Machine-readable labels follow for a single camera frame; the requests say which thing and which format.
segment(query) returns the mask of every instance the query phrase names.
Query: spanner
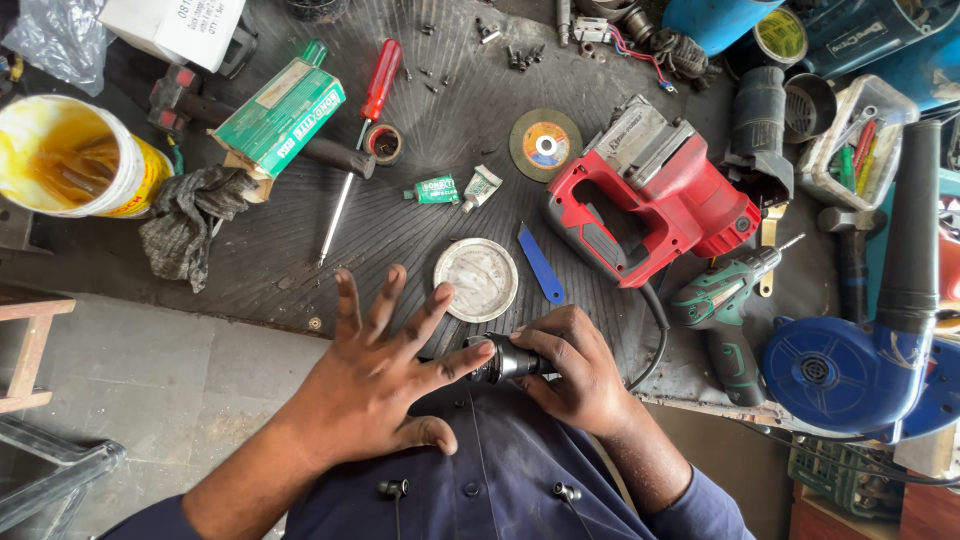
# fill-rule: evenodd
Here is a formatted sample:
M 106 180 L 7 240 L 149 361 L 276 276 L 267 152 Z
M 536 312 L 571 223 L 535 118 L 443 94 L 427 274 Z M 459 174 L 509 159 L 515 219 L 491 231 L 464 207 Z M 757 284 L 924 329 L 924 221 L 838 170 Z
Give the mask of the spanner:
M 853 123 L 844 130 L 840 136 L 833 141 L 833 147 L 830 148 L 830 155 L 833 156 L 836 154 L 845 144 L 847 144 L 847 139 L 850 138 L 850 135 L 853 135 L 853 132 L 859 130 L 866 124 L 871 118 L 876 116 L 876 107 L 873 105 L 867 105 L 860 110 L 860 115 L 853 120 Z

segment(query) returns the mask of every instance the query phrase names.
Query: plastic bag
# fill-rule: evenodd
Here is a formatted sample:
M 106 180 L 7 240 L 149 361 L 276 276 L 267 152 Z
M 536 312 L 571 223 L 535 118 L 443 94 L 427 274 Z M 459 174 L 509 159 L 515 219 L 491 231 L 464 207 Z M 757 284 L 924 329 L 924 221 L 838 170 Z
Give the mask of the plastic bag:
M 106 0 L 20 0 L 20 18 L 3 39 L 24 60 L 91 96 L 104 89 Z

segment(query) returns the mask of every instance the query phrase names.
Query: gray floor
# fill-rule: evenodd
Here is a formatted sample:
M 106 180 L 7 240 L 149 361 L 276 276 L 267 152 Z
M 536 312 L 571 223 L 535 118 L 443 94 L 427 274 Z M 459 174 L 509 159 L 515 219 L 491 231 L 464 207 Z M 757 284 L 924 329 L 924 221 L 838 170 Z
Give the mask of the gray floor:
M 75 295 L 54 320 L 37 385 L 52 403 L 15 413 L 63 438 L 113 439 L 127 460 L 97 482 L 67 535 L 100 534 L 138 509 L 189 489 L 262 426 L 298 387 L 325 340 L 177 311 Z M 0 385 L 12 373 L 23 324 L 0 323 Z M 761 540 L 785 538 L 786 452 L 730 421 L 651 410 L 690 461 L 728 490 Z M 36 465 L 0 449 L 0 481 Z M 38 538 L 38 513 L 2 539 Z M 282 535 L 277 524 L 268 538 Z

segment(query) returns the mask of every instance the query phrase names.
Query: red power tool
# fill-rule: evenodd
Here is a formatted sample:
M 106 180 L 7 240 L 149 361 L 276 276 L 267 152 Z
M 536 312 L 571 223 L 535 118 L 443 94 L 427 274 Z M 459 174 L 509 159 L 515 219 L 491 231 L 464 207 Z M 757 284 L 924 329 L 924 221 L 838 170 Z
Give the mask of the red power tool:
M 591 181 L 647 226 L 629 253 L 592 204 L 577 201 Z M 707 161 L 707 142 L 685 120 L 670 123 L 639 94 L 613 111 L 607 129 L 553 178 L 547 221 L 581 257 L 622 288 L 640 287 L 687 251 L 717 257 L 756 231 L 760 211 Z

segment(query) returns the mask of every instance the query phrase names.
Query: hand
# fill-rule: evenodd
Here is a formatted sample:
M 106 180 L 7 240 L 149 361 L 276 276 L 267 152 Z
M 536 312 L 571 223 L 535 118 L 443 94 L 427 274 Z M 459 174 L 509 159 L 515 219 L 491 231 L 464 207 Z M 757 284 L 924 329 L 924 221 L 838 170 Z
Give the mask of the hand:
M 540 353 L 561 375 L 517 380 L 547 414 L 597 437 L 628 428 L 642 405 L 623 387 L 610 347 L 582 309 L 559 307 L 520 330 L 510 335 L 514 345 Z
M 337 328 L 333 344 L 272 422 L 295 434 L 305 461 L 318 471 L 347 461 L 434 445 L 457 451 L 450 425 L 435 416 L 407 415 L 425 394 L 476 369 L 493 354 L 485 340 L 470 348 L 421 363 L 417 351 L 437 328 L 453 300 L 453 286 L 441 283 L 393 339 L 391 319 L 406 282 L 393 265 L 364 322 L 353 276 L 337 270 Z

